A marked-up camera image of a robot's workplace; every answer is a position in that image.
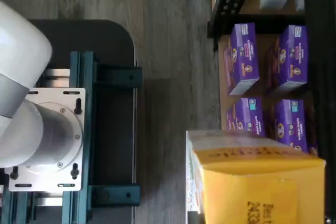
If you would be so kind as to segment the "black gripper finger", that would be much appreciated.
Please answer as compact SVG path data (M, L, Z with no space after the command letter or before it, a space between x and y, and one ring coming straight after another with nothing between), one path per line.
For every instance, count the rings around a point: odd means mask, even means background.
M204 215L199 214L197 211L188 211L186 224L204 224Z

